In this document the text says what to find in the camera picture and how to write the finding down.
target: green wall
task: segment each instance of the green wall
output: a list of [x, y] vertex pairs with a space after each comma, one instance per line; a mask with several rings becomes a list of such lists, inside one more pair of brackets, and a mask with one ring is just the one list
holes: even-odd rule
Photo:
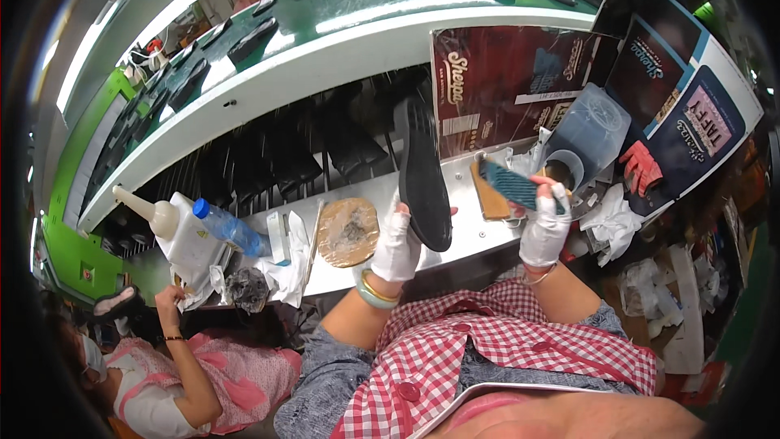
[[[41, 218], [49, 260], [61, 286], [69, 287], [89, 298], [98, 298], [116, 291], [116, 275], [122, 273], [122, 259], [102, 250], [101, 238], [90, 235], [88, 239], [84, 239], [69, 228], [63, 222], [63, 214], [68, 192], [84, 151], [108, 106], [120, 92], [128, 99], [136, 93], [121, 69], [117, 68], [108, 76], [87, 106], [65, 143], [54, 175], [52, 199], [46, 215]], [[86, 278], [85, 271], [90, 272], [89, 278]], [[60, 290], [68, 293], [68, 288]]]

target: pink apron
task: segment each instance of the pink apron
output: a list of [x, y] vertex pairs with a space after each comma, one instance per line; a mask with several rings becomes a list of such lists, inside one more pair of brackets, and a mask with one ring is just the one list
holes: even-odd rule
[[[230, 338], [194, 335], [187, 345], [211, 379], [222, 415], [212, 424], [211, 434], [229, 434], [261, 421], [271, 407], [289, 395], [298, 381], [301, 358], [290, 349], [249, 348]], [[122, 397], [119, 418], [125, 421], [125, 405], [147, 385], [167, 388], [181, 383], [172, 360], [137, 337], [122, 339], [109, 366], [130, 354], [147, 372], [147, 377]]]
[[505, 280], [484, 292], [461, 290], [394, 309], [377, 339], [371, 375], [331, 437], [406, 437], [425, 425], [455, 399], [468, 337], [498, 366], [594, 376], [654, 392], [650, 349], [594, 327], [547, 323], [532, 290]]

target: red gingham shirt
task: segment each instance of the red gingham shirt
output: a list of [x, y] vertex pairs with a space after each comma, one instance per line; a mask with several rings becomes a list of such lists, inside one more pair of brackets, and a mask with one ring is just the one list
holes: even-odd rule
[[369, 379], [332, 437], [406, 437], [455, 399], [460, 364], [474, 348], [498, 366], [594, 376], [655, 389], [655, 354], [595, 327], [546, 322], [533, 292], [504, 280], [393, 310]]

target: gold bangle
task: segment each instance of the gold bangle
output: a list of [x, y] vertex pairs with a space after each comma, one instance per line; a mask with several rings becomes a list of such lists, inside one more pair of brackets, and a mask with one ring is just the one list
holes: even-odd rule
[[[519, 279], [519, 282], [520, 282], [521, 285], [525, 285], [526, 287], [532, 287], [534, 285], [538, 285], [538, 284], [541, 283], [541, 281], [544, 278], [547, 278], [553, 271], [555, 271], [555, 269], [557, 267], [558, 267], [558, 262], [556, 261], [555, 263], [553, 263], [553, 265], [544, 274], [541, 274], [540, 278], [537, 278], [534, 281], [530, 281], [530, 280], [528, 280], [528, 275], [526, 275], [525, 264], [523, 264], [522, 265], [522, 277]], [[528, 273], [531, 273], [531, 274], [534, 274], [534, 275], [539, 275], [539, 273], [532, 273], [532, 272], [528, 272]]]
[[371, 285], [368, 285], [368, 281], [366, 280], [366, 276], [371, 273], [370, 269], [364, 269], [360, 272], [360, 279], [363, 281], [364, 287], [366, 287], [366, 290], [368, 290], [369, 293], [371, 293], [374, 297], [379, 298], [380, 300], [384, 300], [385, 302], [397, 302], [401, 299], [401, 295], [399, 294], [395, 298], [390, 298], [382, 295], [378, 291], [376, 291]]

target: white glove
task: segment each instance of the white glove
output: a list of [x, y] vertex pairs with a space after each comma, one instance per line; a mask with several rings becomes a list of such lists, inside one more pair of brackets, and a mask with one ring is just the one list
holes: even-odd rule
[[551, 190], [565, 212], [560, 216], [555, 212], [555, 200], [543, 195], [542, 192], [547, 190], [540, 186], [536, 213], [528, 213], [528, 223], [520, 239], [520, 259], [530, 267], [551, 267], [555, 264], [569, 234], [572, 210], [566, 189], [563, 184], [555, 183]]
[[371, 271], [386, 281], [409, 281], [420, 262], [420, 241], [409, 230], [412, 215], [404, 203], [396, 196], [391, 207], [394, 208], [380, 230], [377, 250], [371, 259]]

